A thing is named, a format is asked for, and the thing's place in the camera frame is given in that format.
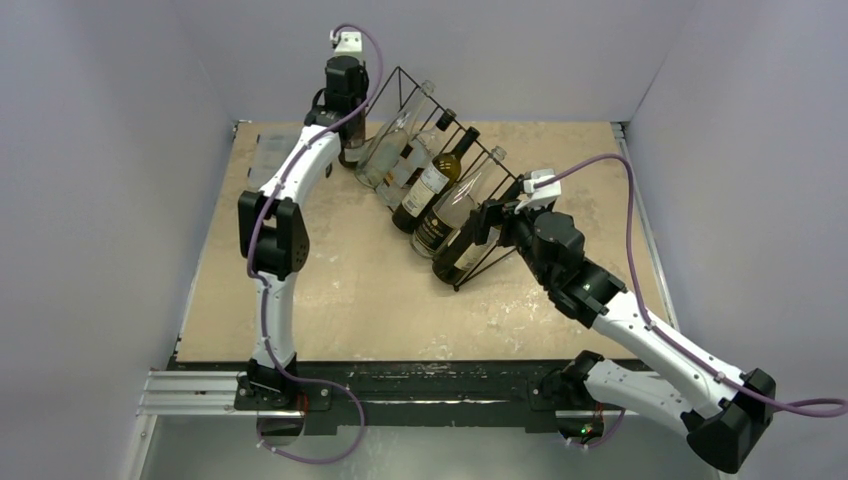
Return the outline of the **clear champagne bottle black label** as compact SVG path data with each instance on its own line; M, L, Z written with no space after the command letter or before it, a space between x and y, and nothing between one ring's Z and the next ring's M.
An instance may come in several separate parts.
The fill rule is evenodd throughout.
M506 155L504 147L495 146L441 196L412 234L410 245L415 253L428 259L434 257L444 242L464 224L471 211L480 205L489 177Z

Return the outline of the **dark green wine bottle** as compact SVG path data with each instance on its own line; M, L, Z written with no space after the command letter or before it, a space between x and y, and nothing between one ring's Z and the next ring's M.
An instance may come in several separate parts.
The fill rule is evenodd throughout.
M452 150L431 160L392 215L399 230L411 234L435 201L456 183L462 173L462 159L479 136L476 127L469 127Z

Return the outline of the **olive green wine bottle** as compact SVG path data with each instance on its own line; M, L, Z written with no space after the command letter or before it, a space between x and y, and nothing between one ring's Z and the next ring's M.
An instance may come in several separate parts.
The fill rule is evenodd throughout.
M453 235L444 242L440 250L434 255L432 272L442 282L454 285L474 267L488 250L490 245L474 245L471 240L471 226L475 213L481 204L489 199L484 190L484 199L480 205L472 210L468 219L458 228Z

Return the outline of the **square clear bottle black cap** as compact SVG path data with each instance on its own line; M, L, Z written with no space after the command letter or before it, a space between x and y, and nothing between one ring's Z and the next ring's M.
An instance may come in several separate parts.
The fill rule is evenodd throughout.
M384 205L394 211L407 190L420 176L426 165L441 151L447 139L447 130L456 120L456 112L446 109L435 125L415 134L401 151L398 161L376 187L376 194Z

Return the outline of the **clear glass bottle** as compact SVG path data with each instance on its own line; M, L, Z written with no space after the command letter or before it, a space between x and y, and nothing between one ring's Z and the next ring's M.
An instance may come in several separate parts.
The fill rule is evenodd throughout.
M355 169L355 178L361 184L375 189L397 164L401 151L411 139L422 108L434 90L435 84L425 80L397 115L381 127Z

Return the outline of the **green wine bottle white label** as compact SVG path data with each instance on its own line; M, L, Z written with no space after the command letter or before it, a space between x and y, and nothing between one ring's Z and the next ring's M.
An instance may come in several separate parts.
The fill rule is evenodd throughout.
M355 169L364 152L366 141L366 110L360 110L356 116L339 129L343 138L343 150L339 155L340 165L347 169Z

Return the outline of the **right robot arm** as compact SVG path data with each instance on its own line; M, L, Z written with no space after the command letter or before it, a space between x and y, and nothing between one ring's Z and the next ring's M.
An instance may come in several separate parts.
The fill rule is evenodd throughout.
M584 352L563 373L561 392L569 404L596 400L635 412L683 436L715 469L740 471L773 419L768 403L776 382L769 374L724 362L641 312L636 293L586 256L585 237L567 214L488 200L471 213L468 226L477 243L499 228L499 244L515 247L560 313L614 340L649 368L628 373Z

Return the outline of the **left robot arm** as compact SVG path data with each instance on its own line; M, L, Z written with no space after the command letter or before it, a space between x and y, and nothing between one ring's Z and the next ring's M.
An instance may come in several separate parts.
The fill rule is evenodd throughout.
M265 184L244 191L237 202L240 250L257 289L257 340L238 398L268 408L287 408L298 396L294 287L310 249L302 206L363 123L369 85L363 61L350 54L333 56L325 79L293 151Z

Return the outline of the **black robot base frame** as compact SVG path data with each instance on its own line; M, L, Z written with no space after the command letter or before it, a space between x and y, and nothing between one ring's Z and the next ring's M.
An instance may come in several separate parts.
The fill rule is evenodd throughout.
M149 374L139 413L263 420L272 435L334 435L342 426L518 428L586 442L621 407L590 398L565 360L302 361L297 398L268 408L240 400L241 363L177 362Z

